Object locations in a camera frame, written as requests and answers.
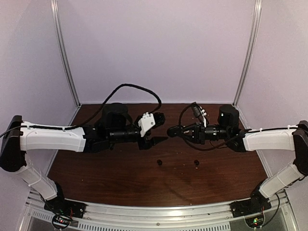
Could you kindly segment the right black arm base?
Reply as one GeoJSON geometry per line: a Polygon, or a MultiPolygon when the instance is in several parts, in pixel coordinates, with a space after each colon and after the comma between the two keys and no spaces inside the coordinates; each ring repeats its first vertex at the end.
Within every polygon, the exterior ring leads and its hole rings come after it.
{"type": "Polygon", "coordinates": [[[271,209],[269,198],[264,197],[260,192],[261,183],[251,192],[249,199],[230,203],[230,209],[234,218],[261,213],[263,209],[271,209]]]}

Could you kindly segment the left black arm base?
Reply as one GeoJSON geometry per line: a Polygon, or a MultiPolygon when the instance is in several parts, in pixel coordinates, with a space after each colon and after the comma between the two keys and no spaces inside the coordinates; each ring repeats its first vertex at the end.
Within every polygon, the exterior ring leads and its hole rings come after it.
{"type": "Polygon", "coordinates": [[[55,198],[51,200],[45,200],[43,197],[41,198],[45,204],[44,209],[53,212],[55,215],[63,215],[70,218],[83,218],[86,204],[65,199],[62,187],[57,182],[55,185],[57,190],[55,198]]]}

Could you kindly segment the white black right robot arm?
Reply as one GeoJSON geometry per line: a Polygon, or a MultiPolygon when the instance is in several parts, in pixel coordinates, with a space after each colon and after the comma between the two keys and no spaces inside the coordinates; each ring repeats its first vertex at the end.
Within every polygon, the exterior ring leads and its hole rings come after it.
{"type": "Polygon", "coordinates": [[[245,153],[259,150],[287,150],[295,153],[295,158],[275,175],[267,178],[252,193],[247,201],[247,209],[257,212],[265,205],[265,198],[289,187],[308,175],[308,122],[301,120],[296,125],[280,128],[241,129],[239,127],[239,111],[225,104],[219,108],[218,122],[209,124],[206,111],[197,103],[189,105],[194,116],[199,120],[195,124],[183,126],[179,124],[176,135],[181,137],[190,147],[197,149],[196,144],[205,141],[219,141],[213,146],[217,149],[227,146],[235,152],[245,153]]]}

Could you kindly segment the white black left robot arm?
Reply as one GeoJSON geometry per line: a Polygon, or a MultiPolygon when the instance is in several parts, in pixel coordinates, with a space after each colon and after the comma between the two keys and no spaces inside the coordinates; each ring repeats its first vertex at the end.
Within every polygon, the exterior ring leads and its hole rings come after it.
{"type": "Polygon", "coordinates": [[[166,137],[149,138],[151,130],[165,122],[160,112],[146,112],[133,121],[122,103],[103,107],[101,118],[94,125],[61,127],[33,124],[15,115],[1,136],[0,167],[14,172],[50,203],[59,214],[69,210],[61,186],[42,174],[26,156],[30,150],[65,150],[76,153],[98,153],[112,150],[118,143],[137,143],[148,150],[166,137]]]}

